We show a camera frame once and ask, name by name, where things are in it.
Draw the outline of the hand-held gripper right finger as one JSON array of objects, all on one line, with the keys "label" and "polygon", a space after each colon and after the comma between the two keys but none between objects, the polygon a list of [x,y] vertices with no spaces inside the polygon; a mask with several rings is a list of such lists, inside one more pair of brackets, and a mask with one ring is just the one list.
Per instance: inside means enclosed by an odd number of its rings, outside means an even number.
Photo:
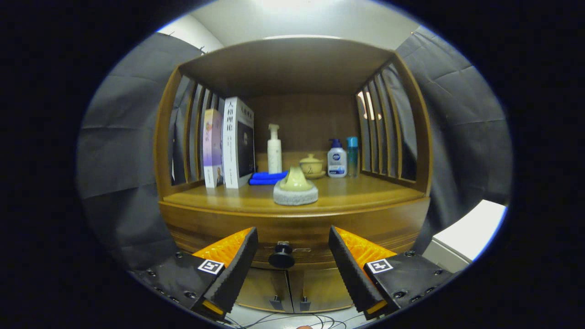
[{"label": "hand-held gripper right finger", "polygon": [[328,244],[349,296],[366,320],[415,304],[455,275],[414,251],[392,252],[335,226]]}]

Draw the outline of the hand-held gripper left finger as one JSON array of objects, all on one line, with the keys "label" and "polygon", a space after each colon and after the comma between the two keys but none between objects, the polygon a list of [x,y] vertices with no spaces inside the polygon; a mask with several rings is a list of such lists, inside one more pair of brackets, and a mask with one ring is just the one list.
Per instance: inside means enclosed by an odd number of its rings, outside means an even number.
[{"label": "hand-held gripper left finger", "polygon": [[243,229],[196,253],[176,252],[133,277],[191,312],[224,320],[240,294],[258,248],[255,227]]}]

